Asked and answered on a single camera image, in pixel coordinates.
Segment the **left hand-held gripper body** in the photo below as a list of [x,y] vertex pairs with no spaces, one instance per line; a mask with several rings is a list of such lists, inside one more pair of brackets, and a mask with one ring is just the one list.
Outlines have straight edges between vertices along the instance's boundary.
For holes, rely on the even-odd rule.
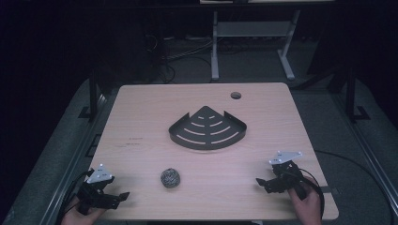
[[81,185],[77,198],[80,201],[78,212],[87,215],[90,208],[105,209],[106,201],[119,201],[119,197],[104,193],[107,185],[114,181],[115,177],[100,164],[97,169],[90,171],[88,178]]

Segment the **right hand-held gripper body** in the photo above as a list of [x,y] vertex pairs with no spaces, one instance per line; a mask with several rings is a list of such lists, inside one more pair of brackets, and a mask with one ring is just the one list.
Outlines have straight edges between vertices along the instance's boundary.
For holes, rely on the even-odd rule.
[[276,193],[282,193],[293,188],[301,200],[307,197],[306,190],[301,186],[303,175],[298,165],[293,162],[294,159],[301,156],[301,152],[278,151],[274,158],[269,161],[272,171],[276,175],[274,179],[269,180],[270,186],[278,189]]

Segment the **steel wool ball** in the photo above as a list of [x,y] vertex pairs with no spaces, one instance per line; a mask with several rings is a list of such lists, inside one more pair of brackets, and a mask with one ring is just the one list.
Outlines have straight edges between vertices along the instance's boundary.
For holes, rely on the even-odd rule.
[[161,182],[166,188],[176,188],[180,184],[180,175],[176,169],[169,168],[161,173]]

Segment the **black metal corner shelf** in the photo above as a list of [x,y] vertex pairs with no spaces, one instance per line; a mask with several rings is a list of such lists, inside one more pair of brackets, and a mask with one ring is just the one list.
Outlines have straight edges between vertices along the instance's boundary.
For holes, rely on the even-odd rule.
[[231,113],[220,114],[208,106],[194,115],[186,113],[168,129],[174,143],[201,151],[231,146],[245,137],[246,130],[247,125]]

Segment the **person's left hand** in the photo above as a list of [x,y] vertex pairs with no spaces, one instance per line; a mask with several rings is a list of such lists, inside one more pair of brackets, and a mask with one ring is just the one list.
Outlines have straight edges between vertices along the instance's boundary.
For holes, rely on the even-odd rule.
[[74,198],[68,205],[68,212],[61,219],[60,225],[94,225],[94,223],[106,212],[105,209],[90,209],[87,215],[77,211],[78,198]]

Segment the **person's right hand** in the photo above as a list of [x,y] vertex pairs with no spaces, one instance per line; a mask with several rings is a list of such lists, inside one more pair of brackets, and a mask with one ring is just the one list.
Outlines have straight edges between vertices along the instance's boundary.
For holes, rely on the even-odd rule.
[[306,190],[307,197],[301,200],[296,191],[291,188],[288,190],[296,216],[302,225],[322,225],[321,200],[318,193],[312,186],[302,185]]

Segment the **black metal stand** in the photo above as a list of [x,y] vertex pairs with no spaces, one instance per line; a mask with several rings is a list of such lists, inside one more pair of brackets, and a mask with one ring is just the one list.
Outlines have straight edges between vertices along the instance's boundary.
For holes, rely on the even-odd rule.
[[370,120],[362,106],[355,105],[356,76],[352,65],[346,67],[345,114],[352,123],[358,120]]
[[88,94],[89,94],[89,105],[84,106],[79,114],[79,118],[87,119],[89,122],[93,122],[100,108],[100,87],[99,87],[99,77],[97,72],[93,70],[88,78]]

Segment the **aluminium frame rail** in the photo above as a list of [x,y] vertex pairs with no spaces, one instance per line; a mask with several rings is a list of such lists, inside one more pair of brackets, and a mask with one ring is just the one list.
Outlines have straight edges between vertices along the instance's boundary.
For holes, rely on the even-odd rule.
[[49,202],[38,220],[38,225],[55,225],[63,205],[69,202],[72,192],[89,170],[117,92],[100,94],[99,113],[93,122],[79,118],[81,109],[88,106],[86,92],[78,93],[61,118],[42,157],[45,177],[52,181]]
[[393,184],[393,181],[385,170],[383,160],[376,155],[376,151],[380,148],[372,147],[371,139],[367,138],[364,131],[360,128],[360,122],[374,122],[374,118],[363,106],[356,106],[351,99],[346,100],[339,94],[332,94],[331,98],[344,117],[344,121],[354,135],[355,140],[360,145],[362,154],[370,167],[371,174],[381,188],[382,194],[391,210],[392,219],[398,221],[398,187]]

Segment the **white metal desk frame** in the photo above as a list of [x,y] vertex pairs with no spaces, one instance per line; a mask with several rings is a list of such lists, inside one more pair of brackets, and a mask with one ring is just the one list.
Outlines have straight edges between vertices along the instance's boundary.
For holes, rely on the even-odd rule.
[[220,78],[218,60],[219,38],[285,38],[285,43],[277,51],[286,79],[296,79],[287,59],[290,44],[296,31],[300,11],[293,13],[290,21],[277,22],[220,22],[218,12],[213,12],[212,23],[212,51],[210,54],[211,80]]

